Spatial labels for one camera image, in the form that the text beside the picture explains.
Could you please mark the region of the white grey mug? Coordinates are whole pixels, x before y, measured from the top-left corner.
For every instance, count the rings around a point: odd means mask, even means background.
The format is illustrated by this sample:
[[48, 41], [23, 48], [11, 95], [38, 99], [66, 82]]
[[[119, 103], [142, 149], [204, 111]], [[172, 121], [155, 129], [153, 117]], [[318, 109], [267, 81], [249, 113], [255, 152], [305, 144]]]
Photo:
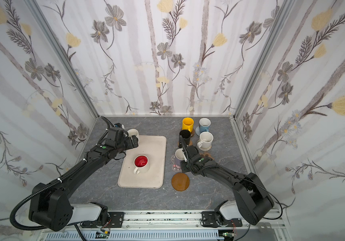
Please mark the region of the white grey mug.
[[185, 156], [184, 156], [184, 153], [183, 153], [183, 149], [182, 148], [179, 148], [176, 150], [175, 152], [175, 157], [181, 161], [184, 161], [185, 160]]

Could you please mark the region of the plain white mug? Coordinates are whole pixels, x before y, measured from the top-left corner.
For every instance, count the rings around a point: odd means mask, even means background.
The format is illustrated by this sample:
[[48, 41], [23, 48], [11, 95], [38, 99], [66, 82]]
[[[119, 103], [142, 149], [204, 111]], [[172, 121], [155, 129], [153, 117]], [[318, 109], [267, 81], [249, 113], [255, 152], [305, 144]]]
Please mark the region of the plain white mug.
[[139, 138], [139, 131], [137, 129], [129, 129], [127, 133], [130, 137], [135, 136], [136, 138]]

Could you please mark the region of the brown paw shaped coaster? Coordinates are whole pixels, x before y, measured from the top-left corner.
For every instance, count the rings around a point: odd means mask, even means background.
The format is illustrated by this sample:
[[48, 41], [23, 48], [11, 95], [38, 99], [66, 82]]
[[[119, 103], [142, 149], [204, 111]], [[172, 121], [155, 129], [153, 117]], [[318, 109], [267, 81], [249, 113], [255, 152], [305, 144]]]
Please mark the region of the brown paw shaped coaster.
[[208, 158], [210, 158], [210, 159], [213, 159], [212, 155], [209, 154], [209, 153], [207, 153], [207, 152], [203, 153], [203, 156], [204, 156], [204, 157], [208, 157]]

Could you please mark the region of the cream woven round coaster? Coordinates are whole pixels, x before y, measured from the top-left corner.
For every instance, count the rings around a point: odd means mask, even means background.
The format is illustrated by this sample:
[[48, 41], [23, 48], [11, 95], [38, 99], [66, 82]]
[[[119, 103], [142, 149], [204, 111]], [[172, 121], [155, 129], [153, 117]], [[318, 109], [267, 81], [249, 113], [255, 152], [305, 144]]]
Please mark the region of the cream woven round coaster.
[[202, 147], [200, 147], [199, 149], [201, 150], [201, 151], [209, 151], [210, 149], [211, 149], [212, 147], [210, 146], [210, 147], [208, 147], [208, 148], [204, 148], [203, 146]]

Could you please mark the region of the black mug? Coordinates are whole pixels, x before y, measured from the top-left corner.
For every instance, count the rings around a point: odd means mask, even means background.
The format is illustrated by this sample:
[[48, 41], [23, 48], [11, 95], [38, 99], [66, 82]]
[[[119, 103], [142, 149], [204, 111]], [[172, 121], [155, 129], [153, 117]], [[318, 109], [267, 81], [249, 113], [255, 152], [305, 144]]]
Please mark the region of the black mug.
[[190, 145], [191, 132], [189, 130], [181, 130], [179, 136], [183, 138], [186, 145]]

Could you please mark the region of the pink flower shaped coaster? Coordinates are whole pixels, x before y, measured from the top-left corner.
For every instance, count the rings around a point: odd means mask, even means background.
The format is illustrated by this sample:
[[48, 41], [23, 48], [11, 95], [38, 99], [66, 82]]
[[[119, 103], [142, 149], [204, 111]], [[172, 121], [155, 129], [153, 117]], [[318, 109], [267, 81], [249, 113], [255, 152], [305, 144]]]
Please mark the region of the pink flower shaped coaster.
[[181, 160], [178, 159], [175, 155], [171, 157], [172, 161], [172, 169], [174, 172], [181, 172], [180, 162]]

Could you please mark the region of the beige plastic tray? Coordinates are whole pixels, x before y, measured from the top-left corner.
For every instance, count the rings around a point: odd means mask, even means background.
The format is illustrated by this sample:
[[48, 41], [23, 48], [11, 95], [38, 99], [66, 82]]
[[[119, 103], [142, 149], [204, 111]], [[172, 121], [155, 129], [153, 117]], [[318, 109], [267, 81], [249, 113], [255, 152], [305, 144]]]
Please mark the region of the beige plastic tray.
[[[139, 147], [126, 152], [118, 185], [123, 188], [160, 188], [164, 179], [166, 142], [164, 136], [140, 135]], [[144, 167], [135, 165], [139, 156], [148, 160]]]

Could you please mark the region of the white mug red inside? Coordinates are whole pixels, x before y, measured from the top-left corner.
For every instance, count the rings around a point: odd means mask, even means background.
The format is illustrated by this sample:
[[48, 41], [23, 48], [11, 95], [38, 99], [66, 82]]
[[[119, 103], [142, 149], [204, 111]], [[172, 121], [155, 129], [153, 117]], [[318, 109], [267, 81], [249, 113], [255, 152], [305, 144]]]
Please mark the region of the white mug red inside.
[[134, 159], [135, 169], [133, 173], [135, 175], [140, 173], [146, 173], [149, 171], [150, 164], [149, 159], [145, 155], [139, 155]]

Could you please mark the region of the blue grey woven coaster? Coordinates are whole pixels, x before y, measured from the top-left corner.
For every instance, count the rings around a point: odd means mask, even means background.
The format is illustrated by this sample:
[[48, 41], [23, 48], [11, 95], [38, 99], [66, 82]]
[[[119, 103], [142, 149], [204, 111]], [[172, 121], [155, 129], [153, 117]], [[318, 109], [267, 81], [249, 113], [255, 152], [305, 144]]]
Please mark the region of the blue grey woven coaster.
[[196, 127], [196, 129], [195, 129], [195, 134], [197, 135], [197, 136], [200, 136], [200, 128], [199, 127]]

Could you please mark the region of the light brown cork coaster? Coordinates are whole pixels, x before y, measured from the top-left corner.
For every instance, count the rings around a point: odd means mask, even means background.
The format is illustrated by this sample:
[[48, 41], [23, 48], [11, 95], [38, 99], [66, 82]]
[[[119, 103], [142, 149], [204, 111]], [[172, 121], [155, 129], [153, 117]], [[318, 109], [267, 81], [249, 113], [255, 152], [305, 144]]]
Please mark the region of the light brown cork coaster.
[[184, 173], [176, 173], [171, 179], [171, 185], [176, 191], [185, 191], [190, 184], [189, 177]]

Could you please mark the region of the white speckled mug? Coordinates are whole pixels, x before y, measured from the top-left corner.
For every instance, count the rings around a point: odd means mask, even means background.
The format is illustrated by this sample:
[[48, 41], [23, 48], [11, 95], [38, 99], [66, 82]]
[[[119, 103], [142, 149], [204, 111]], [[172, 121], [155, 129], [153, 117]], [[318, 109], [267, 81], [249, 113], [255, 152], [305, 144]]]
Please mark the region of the white speckled mug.
[[203, 132], [200, 134], [199, 140], [197, 142], [197, 147], [204, 147], [208, 148], [212, 146], [212, 142], [214, 140], [214, 136], [210, 132]]

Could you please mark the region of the yellow mug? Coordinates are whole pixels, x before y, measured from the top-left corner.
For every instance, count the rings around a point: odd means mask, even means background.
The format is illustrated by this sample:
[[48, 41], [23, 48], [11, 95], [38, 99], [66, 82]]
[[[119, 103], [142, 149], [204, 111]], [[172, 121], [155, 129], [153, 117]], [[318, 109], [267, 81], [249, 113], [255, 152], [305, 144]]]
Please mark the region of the yellow mug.
[[191, 117], [186, 117], [182, 121], [182, 130], [189, 130], [190, 132], [194, 129], [194, 120]]

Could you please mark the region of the blue floral mug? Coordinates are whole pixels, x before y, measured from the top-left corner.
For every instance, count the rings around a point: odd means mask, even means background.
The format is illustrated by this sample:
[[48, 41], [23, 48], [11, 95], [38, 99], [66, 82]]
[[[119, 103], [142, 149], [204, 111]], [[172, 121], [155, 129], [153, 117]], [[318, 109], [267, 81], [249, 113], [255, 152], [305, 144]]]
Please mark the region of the blue floral mug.
[[211, 126], [211, 120], [208, 118], [201, 118], [199, 121], [199, 132], [203, 133], [203, 132], [209, 132]]

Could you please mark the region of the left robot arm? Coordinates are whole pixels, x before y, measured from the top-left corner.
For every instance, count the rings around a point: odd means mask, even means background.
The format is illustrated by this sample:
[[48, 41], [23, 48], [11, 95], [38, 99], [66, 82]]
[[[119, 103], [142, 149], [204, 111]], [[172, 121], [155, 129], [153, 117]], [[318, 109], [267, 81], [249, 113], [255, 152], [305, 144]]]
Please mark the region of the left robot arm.
[[119, 127], [107, 129], [76, 166], [47, 185], [40, 183], [34, 187], [29, 220], [52, 231], [86, 221], [104, 225], [108, 221], [106, 206], [96, 203], [71, 204], [70, 198], [93, 173], [118, 154], [138, 146], [138, 137], [129, 135], [126, 130]]

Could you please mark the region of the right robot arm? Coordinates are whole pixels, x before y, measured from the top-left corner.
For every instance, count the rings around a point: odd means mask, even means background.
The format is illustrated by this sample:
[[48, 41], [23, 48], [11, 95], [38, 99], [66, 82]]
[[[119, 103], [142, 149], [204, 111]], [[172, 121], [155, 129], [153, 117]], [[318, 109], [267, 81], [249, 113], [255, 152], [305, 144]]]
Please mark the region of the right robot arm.
[[248, 223], [258, 224], [274, 207], [273, 199], [256, 174], [245, 175], [221, 166], [212, 158], [201, 155], [197, 147], [188, 146], [182, 136], [179, 143], [184, 154], [180, 165], [182, 172], [211, 178], [230, 188], [239, 213]]

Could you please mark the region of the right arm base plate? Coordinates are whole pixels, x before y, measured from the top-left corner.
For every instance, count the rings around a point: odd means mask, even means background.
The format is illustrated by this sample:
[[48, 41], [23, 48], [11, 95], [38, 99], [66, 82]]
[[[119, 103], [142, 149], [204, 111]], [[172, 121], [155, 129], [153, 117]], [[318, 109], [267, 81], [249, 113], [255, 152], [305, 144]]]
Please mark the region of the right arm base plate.
[[201, 215], [201, 226], [205, 228], [239, 228], [243, 226], [241, 219], [226, 220], [220, 212], [203, 211]]

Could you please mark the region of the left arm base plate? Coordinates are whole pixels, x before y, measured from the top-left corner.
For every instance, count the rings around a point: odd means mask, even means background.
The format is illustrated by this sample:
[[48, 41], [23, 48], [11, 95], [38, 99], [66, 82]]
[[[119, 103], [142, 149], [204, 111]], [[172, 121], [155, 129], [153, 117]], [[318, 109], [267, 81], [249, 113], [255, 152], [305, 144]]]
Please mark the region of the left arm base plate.
[[103, 211], [96, 221], [81, 222], [82, 228], [121, 228], [124, 221], [124, 212]]

